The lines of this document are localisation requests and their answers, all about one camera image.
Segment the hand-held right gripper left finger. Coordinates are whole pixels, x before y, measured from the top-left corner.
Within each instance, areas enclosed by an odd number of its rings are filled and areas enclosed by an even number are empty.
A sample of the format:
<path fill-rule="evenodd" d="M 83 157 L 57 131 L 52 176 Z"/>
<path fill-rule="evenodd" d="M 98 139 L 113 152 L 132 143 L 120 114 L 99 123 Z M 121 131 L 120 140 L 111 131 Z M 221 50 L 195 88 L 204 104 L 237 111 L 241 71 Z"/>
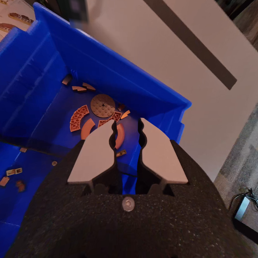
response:
<path fill-rule="evenodd" d="M 115 166 L 116 134 L 116 121 L 108 121 L 89 134 L 69 175 L 68 184 L 94 183 Z"/>

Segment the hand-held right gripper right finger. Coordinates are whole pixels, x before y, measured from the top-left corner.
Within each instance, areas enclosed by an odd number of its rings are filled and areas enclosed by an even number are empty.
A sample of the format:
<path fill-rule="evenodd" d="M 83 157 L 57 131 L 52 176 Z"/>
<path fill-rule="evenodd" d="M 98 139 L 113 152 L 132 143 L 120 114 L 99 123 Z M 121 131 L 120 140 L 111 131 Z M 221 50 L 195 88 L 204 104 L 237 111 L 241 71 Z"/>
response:
<path fill-rule="evenodd" d="M 155 125 L 140 118 L 138 179 L 146 185 L 187 184 L 188 179 L 169 137 Z"/>

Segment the pile of brown bricks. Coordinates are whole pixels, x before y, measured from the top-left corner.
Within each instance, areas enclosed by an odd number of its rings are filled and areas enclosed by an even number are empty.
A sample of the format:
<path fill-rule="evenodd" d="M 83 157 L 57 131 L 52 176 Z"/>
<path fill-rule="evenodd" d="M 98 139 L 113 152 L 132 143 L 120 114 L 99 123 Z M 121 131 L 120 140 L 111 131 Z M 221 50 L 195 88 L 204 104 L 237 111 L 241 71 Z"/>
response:
<path fill-rule="evenodd" d="M 76 139 L 86 140 L 94 130 L 109 121 L 116 121 L 117 132 L 115 150 L 123 163 L 132 159 L 137 145 L 137 121 L 122 104 L 117 104 L 106 94 L 99 94 L 94 87 L 82 83 L 82 86 L 67 85 L 62 87 L 58 94 L 59 110 L 63 118 L 63 127 L 60 136 L 67 137 L 64 142 L 71 147 Z"/>

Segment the blue plastic bin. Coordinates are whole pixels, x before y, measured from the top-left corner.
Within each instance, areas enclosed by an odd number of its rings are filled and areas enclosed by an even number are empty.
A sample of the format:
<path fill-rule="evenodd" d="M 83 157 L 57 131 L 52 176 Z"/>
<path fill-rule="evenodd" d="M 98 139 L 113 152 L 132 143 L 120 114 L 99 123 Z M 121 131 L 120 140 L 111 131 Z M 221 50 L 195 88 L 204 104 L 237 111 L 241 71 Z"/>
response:
<path fill-rule="evenodd" d="M 60 136 L 63 118 L 58 94 L 67 85 L 86 83 L 112 97 L 115 103 L 125 104 L 137 126 L 143 117 L 179 143 L 184 128 L 181 120 L 191 106 L 189 100 L 88 34 L 71 28 L 42 5 L 35 4 L 34 12 L 36 19 L 27 31 L 13 28 L 1 41 L 2 135 L 31 137 L 68 147 L 64 142 L 67 137 Z M 124 194 L 135 194 L 138 140 L 139 133 L 129 163 L 118 161 Z M 68 148 L 78 142 L 76 139 Z M 1 142 L 2 153 L 15 155 L 20 148 Z M 1 257 L 14 242 L 42 182 L 23 192 L 11 185 L 1 189 Z"/>

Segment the black bin divider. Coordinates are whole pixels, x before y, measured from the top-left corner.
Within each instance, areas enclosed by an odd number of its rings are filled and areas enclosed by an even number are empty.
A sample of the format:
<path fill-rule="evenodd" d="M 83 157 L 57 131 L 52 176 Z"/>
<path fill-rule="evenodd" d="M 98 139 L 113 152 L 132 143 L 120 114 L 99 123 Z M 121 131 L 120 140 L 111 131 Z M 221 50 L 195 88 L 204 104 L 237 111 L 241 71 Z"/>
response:
<path fill-rule="evenodd" d="M 0 141 L 58 157 L 66 156 L 73 149 L 31 137 L 10 137 L 0 134 Z"/>

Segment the grey floor power adapter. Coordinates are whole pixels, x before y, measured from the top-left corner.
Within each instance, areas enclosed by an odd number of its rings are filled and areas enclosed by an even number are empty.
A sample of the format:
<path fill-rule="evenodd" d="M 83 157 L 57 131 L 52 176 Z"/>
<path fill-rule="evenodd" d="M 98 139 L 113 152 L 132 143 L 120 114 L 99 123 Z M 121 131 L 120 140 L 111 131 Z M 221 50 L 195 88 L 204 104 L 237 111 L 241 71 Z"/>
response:
<path fill-rule="evenodd" d="M 249 206 L 250 201 L 251 201 L 251 197 L 245 195 L 243 200 L 240 202 L 240 205 L 237 208 L 235 215 L 233 216 L 234 219 L 236 219 L 238 221 L 242 221 L 244 214 Z"/>

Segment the brick set instruction booklet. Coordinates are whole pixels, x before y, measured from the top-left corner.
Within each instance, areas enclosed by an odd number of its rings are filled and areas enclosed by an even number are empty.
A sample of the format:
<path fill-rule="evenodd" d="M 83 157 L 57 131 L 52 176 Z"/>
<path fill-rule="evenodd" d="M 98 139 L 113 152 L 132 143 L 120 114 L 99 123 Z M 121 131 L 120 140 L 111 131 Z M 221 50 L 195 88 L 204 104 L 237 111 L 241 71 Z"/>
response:
<path fill-rule="evenodd" d="M 0 3 L 0 23 L 12 24 L 23 31 L 27 31 L 30 25 L 14 20 L 8 16 L 9 13 L 13 12 L 35 20 L 33 7 L 24 0 L 8 0 L 7 4 Z"/>

